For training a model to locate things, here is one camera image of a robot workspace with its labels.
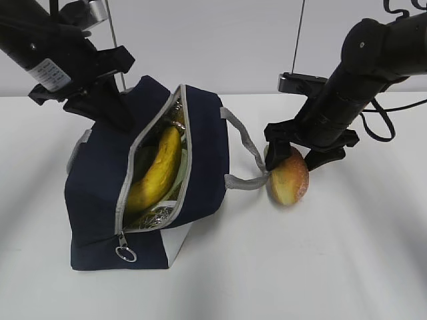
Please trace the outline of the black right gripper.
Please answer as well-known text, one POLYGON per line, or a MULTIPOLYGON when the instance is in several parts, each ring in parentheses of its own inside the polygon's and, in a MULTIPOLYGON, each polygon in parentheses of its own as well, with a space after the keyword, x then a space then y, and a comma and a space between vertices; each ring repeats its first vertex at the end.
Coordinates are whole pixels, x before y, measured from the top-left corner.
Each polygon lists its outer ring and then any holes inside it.
POLYGON ((301 124, 296 119, 268 123, 264 129, 268 142, 266 169, 274 170, 292 154, 290 143, 311 149, 304 161, 309 171, 327 163, 343 160, 346 152, 341 147, 354 147, 360 138, 354 130, 320 122, 301 124))

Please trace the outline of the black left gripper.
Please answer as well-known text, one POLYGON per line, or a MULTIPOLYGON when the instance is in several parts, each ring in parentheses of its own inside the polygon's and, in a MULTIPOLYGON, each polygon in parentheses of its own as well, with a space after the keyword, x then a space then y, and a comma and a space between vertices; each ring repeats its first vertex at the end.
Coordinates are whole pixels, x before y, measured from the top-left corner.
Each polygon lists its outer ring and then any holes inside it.
POLYGON ((29 93, 34 102, 67 100, 65 112, 133 129, 133 115, 113 78, 135 62, 123 45, 98 50, 82 31, 56 31, 30 36, 28 49, 28 73, 37 82, 29 93))

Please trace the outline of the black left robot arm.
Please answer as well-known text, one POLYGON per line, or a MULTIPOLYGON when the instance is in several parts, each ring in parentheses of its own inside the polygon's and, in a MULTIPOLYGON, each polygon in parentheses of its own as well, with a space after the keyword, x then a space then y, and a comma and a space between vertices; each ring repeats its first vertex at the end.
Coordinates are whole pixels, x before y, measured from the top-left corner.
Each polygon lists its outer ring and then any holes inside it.
POLYGON ((90 41, 104 21, 112 21, 107 1, 50 1, 48 10, 38 1, 2 1, 1 50, 36 80, 28 94, 36 104, 62 102, 68 113, 130 131, 133 116, 115 75, 135 59, 123 45, 98 50, 90 41))

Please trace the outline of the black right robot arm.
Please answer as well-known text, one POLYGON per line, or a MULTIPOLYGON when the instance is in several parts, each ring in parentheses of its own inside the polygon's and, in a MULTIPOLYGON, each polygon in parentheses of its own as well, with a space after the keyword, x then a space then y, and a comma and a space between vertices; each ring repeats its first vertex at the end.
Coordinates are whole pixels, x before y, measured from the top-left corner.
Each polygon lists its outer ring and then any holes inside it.
POLYGON ((386 122, 390 136, 381 137, 370 129, 367 134, 381 142, 395 138, 389 111, 380 106, 376 96, 412 76, 426 74, 426 6, 413 1, 417 15, 405 9, 392 10, 389 1, 383 6, 396 19, 383 24, 365 18, 355 24, 344 39, 340 63, 328 78, 280 74, 278 91, 304 95, 306 101, 293 119, 267 124, 268 171, 290 157, 292 144, 308 148, 304 161, 310 171, 342 160, 344 149, 359 142, 349 126, 369 104, 386 122))

